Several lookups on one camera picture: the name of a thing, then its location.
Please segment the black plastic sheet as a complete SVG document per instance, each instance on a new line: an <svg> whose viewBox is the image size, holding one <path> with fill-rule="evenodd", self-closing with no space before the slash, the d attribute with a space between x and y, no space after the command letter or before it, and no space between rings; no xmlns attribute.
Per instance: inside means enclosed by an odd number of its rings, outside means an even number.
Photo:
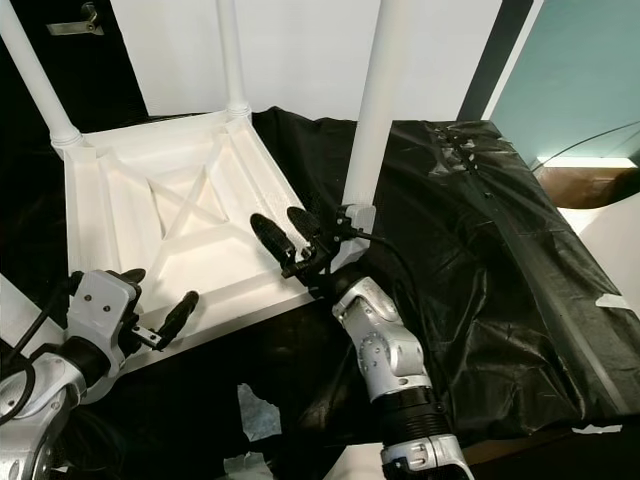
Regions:
<svg viewBox="0 0 640 480"><path fill-rule="evenodd" d="M547 445L477 477L628 480L640 453L640 306L602 308L614 283L515 147L489 122L397 122L365 266L410 301L407 323L461 443L535 433ZM306 305L129 372L70 416L74 480L214 480L264 456L278 480L320 480L378 421L355 349Z"/></svg>

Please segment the brown wooden table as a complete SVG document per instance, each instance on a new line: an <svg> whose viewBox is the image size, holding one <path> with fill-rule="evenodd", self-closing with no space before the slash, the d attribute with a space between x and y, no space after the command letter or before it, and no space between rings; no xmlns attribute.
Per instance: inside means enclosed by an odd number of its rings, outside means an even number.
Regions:
<svg viewBox="0 0 640 480"><path fill-rule="evenodd" d="M550 201L562 209L599 209L640 193L640 168L543 166L534 172Z"/></svg>

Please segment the teal glass panel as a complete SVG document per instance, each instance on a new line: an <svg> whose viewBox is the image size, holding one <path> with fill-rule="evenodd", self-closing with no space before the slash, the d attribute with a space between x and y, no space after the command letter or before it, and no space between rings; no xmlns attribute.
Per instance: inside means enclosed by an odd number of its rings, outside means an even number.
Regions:
<svg viewBox="0 0 640 480"><path fill-rule="evenodd" d="M640 161L640 0L544 0L492 122L531 166Z"/></svg>

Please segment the black door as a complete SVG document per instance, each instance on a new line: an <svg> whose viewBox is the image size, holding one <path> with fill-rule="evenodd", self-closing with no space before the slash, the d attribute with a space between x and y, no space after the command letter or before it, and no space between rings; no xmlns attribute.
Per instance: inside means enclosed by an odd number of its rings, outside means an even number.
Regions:
<svg viewBox="0 0 640 480"><path fill-rule="evenodd" d="M46 77L81 131L123 127L147 110L111 0L10 0ZM51 24L90 19L92 33L54 35Z"/></svg>

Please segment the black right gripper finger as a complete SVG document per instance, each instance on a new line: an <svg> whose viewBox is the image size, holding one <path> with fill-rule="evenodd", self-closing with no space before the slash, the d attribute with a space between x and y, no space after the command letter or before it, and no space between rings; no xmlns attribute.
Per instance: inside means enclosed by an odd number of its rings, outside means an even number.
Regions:
<svg viewBox="0 0 640 480"><path fill-rule="evenodd" d="M274 257L280 265L293 265L297 262L297 248L273 219L255 212L250 216L250 227L262 247Z"/></svg>
<svg viewBox="0 0 640 480"><path fill-rule="evenodd" d="M305 239L307 247L312 250L330 250L332 248L332 236L315 214L311 214L303 207L289 206L285 210L285 215L288 216L294 229Z"/></svg>

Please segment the dark door frame post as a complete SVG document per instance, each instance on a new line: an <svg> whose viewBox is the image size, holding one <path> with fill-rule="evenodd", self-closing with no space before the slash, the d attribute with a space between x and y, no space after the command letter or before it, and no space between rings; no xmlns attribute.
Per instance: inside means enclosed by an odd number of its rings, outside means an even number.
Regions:
<svg viewBox="0 0 640 480"><path fill-rule="evenodd" d="M458 111L458 122L486 119L486 111L500 95L502 74L515 54L518 38L535 8L535 0L502 0L483 54Z"/></svg>

